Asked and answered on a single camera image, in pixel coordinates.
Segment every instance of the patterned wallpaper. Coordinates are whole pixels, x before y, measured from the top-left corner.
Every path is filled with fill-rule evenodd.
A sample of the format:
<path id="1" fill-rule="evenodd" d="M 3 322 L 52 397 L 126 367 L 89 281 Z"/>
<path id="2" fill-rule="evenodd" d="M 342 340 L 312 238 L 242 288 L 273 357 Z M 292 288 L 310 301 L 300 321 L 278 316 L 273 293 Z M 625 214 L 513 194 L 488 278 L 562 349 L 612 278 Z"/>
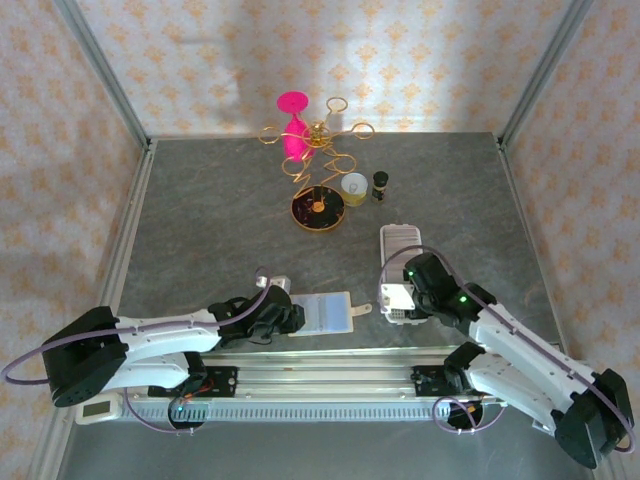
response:
<path id="1" fill-rule="evenodd" d="M 569 0 L 79 0 L 147 133 L 256 134 L 347 98 L 345 125 L 499 132 Z"/>
<path id="2" fill-rule="evenodd" d="M 510 149 L 571 351 L 621 373 L 640 420 L 640 10 L 600 0 Z M 640 454 L 627 466 L 639 478 Z"/>
<path id="3" fill-rule="evenodd" d="M 140 149 L 51 0 L 0 3 L 0 84 L 4 366 L 95 306 Z M 50 405 L 0 383 L 3 480 L 24 478 Z"/>

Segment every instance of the small white cup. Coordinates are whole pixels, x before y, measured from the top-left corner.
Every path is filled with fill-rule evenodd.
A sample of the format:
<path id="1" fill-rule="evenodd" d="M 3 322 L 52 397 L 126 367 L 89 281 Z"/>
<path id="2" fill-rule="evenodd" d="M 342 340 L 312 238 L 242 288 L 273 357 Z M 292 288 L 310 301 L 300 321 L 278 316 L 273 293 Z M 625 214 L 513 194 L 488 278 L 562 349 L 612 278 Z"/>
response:
<path id="1" fill-rule="evenodd" d="M 345 205 L 357 207 L 362 205 L 367 198 L 367 188 L 369 182 L 360 173 L 347 173 L 340 182 L 342 188 L 342 198 Z"/>

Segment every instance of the metal corner post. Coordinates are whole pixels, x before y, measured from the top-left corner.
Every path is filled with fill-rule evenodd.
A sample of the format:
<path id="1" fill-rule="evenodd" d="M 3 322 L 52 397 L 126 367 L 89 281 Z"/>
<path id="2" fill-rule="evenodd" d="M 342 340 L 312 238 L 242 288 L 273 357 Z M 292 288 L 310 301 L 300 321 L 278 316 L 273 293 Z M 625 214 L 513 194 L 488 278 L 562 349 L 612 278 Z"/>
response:
<path id="1" fill-rule="evenodd" d="M 111 69 L 107 58 L 100 48 L 97 39 L 93 35 L 86 18 L 82 14 L 76 0 L 53 0 L 57 5 L 62 17 L 73 32 L 74 36 L 80 43 L 82 50 L 91 62 L 96 75 L 102 81 L 109 96 L 113 100 L 116 108 L 122 115 L 122 118 L 131 132 L 133 138 L 141 147 L 148 143 L 147 135 L 140 123 L 140 119 L 129 103 L 127 95 L 124 93 L 118 78 Z"/>
<path id="2" fill-rule="evenodd" d="M 593 0 L 573 0 L 569 5 L 567 13 L 542 55 L 503 133 L 498 137 L 501 146 L 508 147 L 522 127 L 592 3 Z"/>
<path id="3" fill-rule="evenodd" d="M 109 305 L 117 311 L 124 280 L 133 248 L 133 241 L 144 202 L 144 194 L 153 165 L 156 143 L 142 149 L 138 167 L 134 174 L 129 195 L 120 221 L 118 235 L 111 252 L 109 267 L 97 298 L 98 305 Z M 67 442 L 71 435 L 75 408 L 52 408 L 45 424 L 27 472 L 29 480 L 52 480 L 58 478 Z"/>

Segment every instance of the bottle cap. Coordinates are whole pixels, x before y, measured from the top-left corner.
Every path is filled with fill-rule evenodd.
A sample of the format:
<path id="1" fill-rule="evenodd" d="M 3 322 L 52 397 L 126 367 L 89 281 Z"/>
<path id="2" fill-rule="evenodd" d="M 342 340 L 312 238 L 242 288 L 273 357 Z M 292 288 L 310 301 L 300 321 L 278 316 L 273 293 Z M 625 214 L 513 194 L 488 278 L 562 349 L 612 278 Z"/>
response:
<path id="1" fill-rule="evenodd" d="M 373 174 L 373 184 L 376 187 L 382 188 L 387 184 L 388 181 L 389 175 L 387 174 L 387 172 L 383 172 L 382 170 L 380 170 L 379 172 Z"/>

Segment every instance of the small dark bottle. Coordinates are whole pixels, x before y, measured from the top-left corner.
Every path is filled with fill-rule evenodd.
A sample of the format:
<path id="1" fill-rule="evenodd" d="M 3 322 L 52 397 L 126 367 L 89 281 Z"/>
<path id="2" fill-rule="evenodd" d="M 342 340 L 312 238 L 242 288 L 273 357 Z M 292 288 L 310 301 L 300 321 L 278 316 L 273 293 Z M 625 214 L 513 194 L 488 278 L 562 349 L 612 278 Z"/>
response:
<path id="1" fill-rule="evenodd" d="M 379 171 L 373 174 L 373 189 L 371 190 L 371 200 L 374 203 L 382 203 L 384 191 L 387 189 L 389 175 L 387 172 Z"/>

